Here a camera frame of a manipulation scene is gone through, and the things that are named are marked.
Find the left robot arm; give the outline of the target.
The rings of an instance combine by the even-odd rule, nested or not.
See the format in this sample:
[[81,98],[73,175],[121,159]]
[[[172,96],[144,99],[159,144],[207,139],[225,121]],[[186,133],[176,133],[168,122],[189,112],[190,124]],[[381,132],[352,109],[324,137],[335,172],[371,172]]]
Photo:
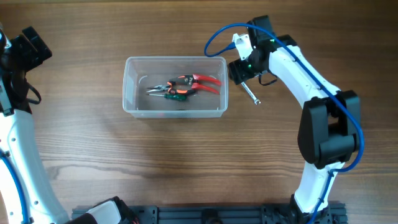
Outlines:
[[1,194],[9,223],[139,223],[119,197],[75,219],[56,197],[37,149],[30,108],[42,99],[26,79],[51,56],[33,27],[13,39],[1,34]]

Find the green handled screwdriver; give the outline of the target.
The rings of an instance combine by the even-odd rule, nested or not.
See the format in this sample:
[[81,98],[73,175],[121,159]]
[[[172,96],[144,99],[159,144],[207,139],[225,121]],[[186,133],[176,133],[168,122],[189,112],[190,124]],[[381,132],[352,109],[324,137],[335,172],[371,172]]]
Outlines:
[[176,95],[172,95],[172,94],[150,94],[149,96],[159,96],[159,97],[163,97],[167,100],[175,100],[175,101],[186,101],[187,97],[185,95],[181,95],[181,94],[176,94]]

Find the small silver wrench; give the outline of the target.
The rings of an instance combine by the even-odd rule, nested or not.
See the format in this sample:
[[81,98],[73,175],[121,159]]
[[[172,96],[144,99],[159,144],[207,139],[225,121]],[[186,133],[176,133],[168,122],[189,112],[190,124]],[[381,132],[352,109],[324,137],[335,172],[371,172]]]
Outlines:
[[245,82],[242,82],[241,86],[246,90],[248,95],[252,98],[255,105],[261,104],[261,101],[255,96],[255,94],[251,91],[251,89],[246,85]]

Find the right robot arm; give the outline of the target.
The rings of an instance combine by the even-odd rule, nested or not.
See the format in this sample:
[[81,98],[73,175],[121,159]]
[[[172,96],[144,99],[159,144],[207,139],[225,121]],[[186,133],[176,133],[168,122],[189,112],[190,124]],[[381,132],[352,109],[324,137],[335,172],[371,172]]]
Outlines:
[[305,161],[298,189],[287,205],[264,209],[267,223],[345,223],[344,205],[328,203],[333,182],[351,170],[364,151],[360,100],[325,80],[289,35],[277,36],[268,16],[245,24],[247,34],[233,36],[229,49],[239,58],[228,65],[235,84],[270,73],[282,81],[302,107],[298,148]]

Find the orange black needle-nose pliers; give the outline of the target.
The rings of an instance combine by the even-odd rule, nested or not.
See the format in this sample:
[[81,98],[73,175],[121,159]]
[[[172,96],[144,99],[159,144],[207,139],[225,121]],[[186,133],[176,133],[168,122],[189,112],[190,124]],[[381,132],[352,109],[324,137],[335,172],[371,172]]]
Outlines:
[[156,85],[156,86],[151,86],[148,87],[148,93],[150,92],[156,92],[156,91],[166,91],[167,93],[171,94],[171,95],[192,95],[194,93],[196,93],[195,90],[191,89],[191,90],[178,90],[175,89],[174,86],[176,85],[175,82],[167,82],[166,85]]

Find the clear plastic container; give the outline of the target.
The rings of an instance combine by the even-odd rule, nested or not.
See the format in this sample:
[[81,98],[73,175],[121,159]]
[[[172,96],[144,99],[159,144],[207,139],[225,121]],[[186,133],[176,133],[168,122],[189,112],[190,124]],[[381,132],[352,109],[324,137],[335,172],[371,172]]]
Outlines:
[[[219,95],[197,90],[186,101],[149,96],[148,87],[166,85],[182,75],[206,75],[218,79],[221,86],[203,82],[219,91]],[[139,56],[126,60],[123,78],[123,109],[135,118],[165,118],[164,110],[186,110],[182,118],[218,118],[228,108],[228,71],[223,57],[204,56]],[[150,94],[165,94],[164,91]]]

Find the red handled snips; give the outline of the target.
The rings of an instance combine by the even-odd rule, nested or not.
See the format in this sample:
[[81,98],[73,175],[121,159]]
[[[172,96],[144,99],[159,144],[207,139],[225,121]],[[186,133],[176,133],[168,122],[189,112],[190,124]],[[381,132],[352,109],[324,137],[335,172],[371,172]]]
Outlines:
[[210,76],[206,76],[206,75],[199,75],[199,74],[182,75],[182,76],[170,79],[169,82],[176,83],[174,88],[178,85],[184,85],[184,86],[189,86],[190,87],[189,90],[191,90],[191,89],[193,89],[195,91],[205,90],[210,93],[217,94],[217,95],[219,95],[218,90],[216,90],[210,86],[204,85],[203,82],[212,83],[217,86],[221,86],[221,82],[218,79],[210,77]]

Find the red black handled screwdriver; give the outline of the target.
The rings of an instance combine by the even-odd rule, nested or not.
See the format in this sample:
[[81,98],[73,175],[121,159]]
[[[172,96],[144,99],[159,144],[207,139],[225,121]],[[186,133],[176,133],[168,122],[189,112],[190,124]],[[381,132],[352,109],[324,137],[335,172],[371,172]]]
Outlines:
[[185,116],[186,112],[186,110],[164,110],[159,111],[157,115],[165,118],[181,118]]

